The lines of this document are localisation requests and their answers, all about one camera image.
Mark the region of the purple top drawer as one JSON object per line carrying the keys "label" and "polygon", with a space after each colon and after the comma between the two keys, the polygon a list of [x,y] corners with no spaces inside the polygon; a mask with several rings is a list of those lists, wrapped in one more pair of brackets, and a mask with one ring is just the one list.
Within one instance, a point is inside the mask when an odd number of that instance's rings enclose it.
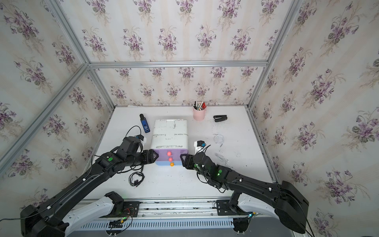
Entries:
{"label": "purple top drawer", "polygon": [[154,151],[158,154],[159,160],[167,161],[169,158],[173,160],[179,160],[181,154],[187,154],[188,149],[179,149],[179,148],[165,148],[165,149],[154,149]]}

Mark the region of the purple drawer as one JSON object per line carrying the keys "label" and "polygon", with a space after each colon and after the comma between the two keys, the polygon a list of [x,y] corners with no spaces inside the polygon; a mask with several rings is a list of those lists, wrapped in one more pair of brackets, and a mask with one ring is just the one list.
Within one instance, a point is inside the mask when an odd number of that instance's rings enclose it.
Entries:
{"label": "purple drawer", "polygon": [[175,166],[182,165],[182,160],[179,157],[159,157],[155,164],[158,166],[169,166],[174,163]]}
{"label": "purple drawer", "polygon": [[154,151],[158,154],[159,160],[167,161],[169,158],[173,160],[179,160],[181,154],[187,154],[188,149],[179,149],[179,148],[165,148],[165,149],[154,149]]}

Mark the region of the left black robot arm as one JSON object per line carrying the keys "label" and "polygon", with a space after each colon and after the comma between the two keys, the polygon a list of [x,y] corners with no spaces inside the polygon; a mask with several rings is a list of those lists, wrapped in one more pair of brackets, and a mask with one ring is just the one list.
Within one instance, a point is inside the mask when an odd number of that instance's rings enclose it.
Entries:
{"label": "left black robot arm", "polygon": [[20,213],[22,236],[66,236],[73,229],[68,214],[84,197],[125,167],[153,164],[158,157],[154,150],[143,149],[139,137],[124,137],[120,146],[98,157],[82,176],[61,192],[37,207],[24,208]]}

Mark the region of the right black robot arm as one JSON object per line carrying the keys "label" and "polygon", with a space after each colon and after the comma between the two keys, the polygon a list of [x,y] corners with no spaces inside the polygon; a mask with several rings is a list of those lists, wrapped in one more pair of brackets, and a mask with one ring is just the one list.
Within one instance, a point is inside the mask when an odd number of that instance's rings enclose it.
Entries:
{"label": "right black robot arm", "polygon": [[308,232],[309,201],[290,182],[267,183],[244,176],[226,166],[216,165],[204,152],[182,154],[180,159],[183,167],[202,175],[208,185],[234,192],[229,201],[229,209],[234,214],[244,213],[237,201],[241,194],[246,194],[271,206],[288,229],[299,234]]}

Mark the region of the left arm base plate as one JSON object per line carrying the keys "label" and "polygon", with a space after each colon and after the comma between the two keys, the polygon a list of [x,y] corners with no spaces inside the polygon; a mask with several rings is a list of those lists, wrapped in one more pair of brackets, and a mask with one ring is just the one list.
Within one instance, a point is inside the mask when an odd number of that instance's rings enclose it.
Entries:
{"label": "left arm base plate", "polygon": [[122,206],[120,204],[114,206],[110,216],[125,217],[127,215],[131,215],[134,218],[138,215],[139,207],[139,201],[124,201]]}

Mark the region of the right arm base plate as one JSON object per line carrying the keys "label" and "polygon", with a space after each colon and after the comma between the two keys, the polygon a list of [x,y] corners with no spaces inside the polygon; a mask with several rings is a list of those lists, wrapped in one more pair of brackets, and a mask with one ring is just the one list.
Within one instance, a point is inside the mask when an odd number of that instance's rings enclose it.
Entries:
{"label": "right arm base plate", "polygon": [[243,211],[236,203],[230,203],[228,199],[216,200],[214,207],[218,216],[249,216],[250,212]]}

